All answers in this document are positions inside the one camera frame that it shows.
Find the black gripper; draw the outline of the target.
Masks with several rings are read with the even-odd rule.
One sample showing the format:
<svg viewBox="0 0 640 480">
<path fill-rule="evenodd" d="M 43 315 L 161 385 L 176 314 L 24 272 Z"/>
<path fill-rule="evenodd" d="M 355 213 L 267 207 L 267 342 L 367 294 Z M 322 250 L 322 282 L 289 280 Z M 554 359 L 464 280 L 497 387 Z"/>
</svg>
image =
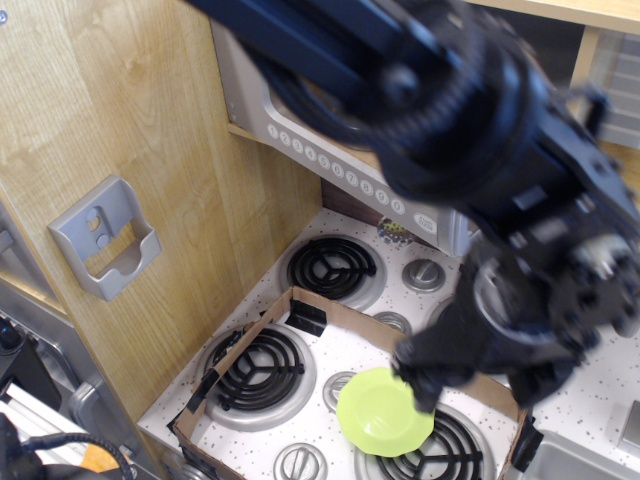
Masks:
<svg viewBox="0 0 640 480">
<path fill-rule="evenodd" d="M 476 374 L 503 375 L 520 408 L 559 390 L 585 352 L 584 326 L 571 301 L 588 284 L 575 260 L 531 266 L 512 253 L 475 249 L 456 285 L 456 345 L 430 352 L 427 327 L 395 347 L 394 373 L 412 388 L 415 407 L 431 413 L 444 387 Z"/>
</svg>

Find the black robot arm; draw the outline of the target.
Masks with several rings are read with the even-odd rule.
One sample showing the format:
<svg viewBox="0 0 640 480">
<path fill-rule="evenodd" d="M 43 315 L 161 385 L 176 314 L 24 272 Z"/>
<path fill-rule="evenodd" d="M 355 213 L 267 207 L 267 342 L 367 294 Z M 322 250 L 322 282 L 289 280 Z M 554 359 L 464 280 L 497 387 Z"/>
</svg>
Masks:
<svg viewBox="0 0 640 480">
<path fill-rule="evenodd" d="M 518 36 L 463 1 L 200 1 L 300 120 L 370 149 L 389 186 L 479 230 L 444 319 L 399 343 L 422 411 L 503 374 L 527 408 L 639 327 L 639 213 Z"/>
</svg>

